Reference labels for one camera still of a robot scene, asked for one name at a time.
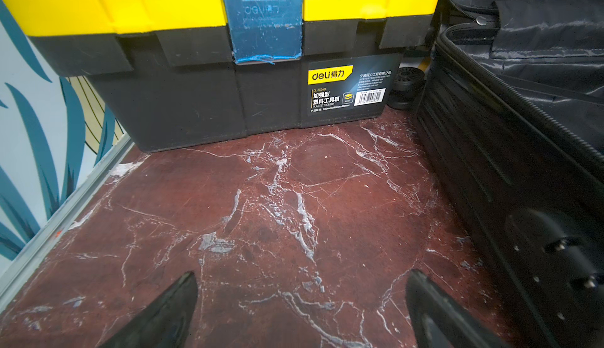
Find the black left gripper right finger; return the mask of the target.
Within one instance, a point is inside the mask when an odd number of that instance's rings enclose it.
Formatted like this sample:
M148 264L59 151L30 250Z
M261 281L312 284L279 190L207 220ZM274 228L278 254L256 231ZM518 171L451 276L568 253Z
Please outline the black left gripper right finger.
M508 347L449 294L414 269L406 303L418 347Z

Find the yellow and black toolbox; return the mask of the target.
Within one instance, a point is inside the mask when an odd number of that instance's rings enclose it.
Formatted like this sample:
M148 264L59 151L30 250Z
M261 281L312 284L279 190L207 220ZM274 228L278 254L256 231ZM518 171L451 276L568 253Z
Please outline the yellow and black toolbox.
M382 114L438 0L2 0L145 152Z

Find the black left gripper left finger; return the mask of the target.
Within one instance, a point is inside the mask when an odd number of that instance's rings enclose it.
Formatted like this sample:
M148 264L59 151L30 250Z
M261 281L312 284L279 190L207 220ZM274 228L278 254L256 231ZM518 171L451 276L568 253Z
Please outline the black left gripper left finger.
M198 300L194 272L184 273L102 347L183 347Z

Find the black ribbed hard-shell suitcase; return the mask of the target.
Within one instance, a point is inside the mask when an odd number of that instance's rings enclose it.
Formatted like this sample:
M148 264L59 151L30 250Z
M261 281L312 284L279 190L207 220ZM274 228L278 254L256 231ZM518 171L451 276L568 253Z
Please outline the black ribbed hard-shell suitcase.
M415 127L539 347L603 345L603 0L441 0Z

